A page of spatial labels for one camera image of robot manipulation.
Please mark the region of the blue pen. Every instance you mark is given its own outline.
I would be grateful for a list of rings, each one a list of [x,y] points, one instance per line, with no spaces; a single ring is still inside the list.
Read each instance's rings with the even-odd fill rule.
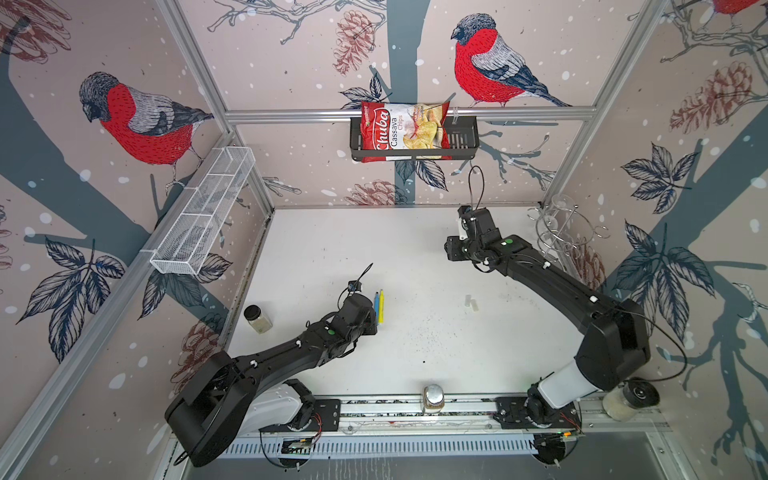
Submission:
[[[378,321],[379,318],[379,309],[380,309],[380,292],[377,291],[374,296],[374,302],[373,302],[373,308],[375,312],[375,318]]]

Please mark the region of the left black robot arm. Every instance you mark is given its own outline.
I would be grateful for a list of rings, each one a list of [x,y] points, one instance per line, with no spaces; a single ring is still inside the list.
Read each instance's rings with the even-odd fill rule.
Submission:
[[[298,373],[351,353],[363,335],[377,333],[373,302],[360,293],[341,307],[306,325],[296,338],[268,350],[232,358],[213,354],[173,399],[165,412],[184,449],[184,457],[202,467],[236,438],[248,407],[269,388]]]

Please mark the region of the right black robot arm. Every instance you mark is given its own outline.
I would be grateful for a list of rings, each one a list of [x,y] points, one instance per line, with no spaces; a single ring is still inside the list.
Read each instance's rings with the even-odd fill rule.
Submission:
[[[552,265],[518,235],[503,237],[486,208],[458,208],[460,234],[444,244],[447,259],[469,261],[482,273],[498,273],[539,295],[583,335],[566,366],[532,384],[523,411],[539,428],[550,426],[573,401],[610,391],[651,358],[644,311],[633,300],[617,301]]]

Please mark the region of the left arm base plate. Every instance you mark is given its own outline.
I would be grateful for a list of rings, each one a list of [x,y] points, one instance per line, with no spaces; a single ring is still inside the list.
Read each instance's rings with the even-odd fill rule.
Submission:
[[[309,413],[302,408],[288,424],[272,425],[260,429],[262,433],[325,433],[339,429],[341,401],[339,399],[319,399]]]

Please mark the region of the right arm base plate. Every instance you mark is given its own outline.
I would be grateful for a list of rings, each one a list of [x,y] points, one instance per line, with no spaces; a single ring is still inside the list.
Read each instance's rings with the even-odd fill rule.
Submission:
[[[582,422],[574,403],[560,409],[544,400],[524,396],[502,396],[495,399],[493,419],[503,429],[580,430]]]

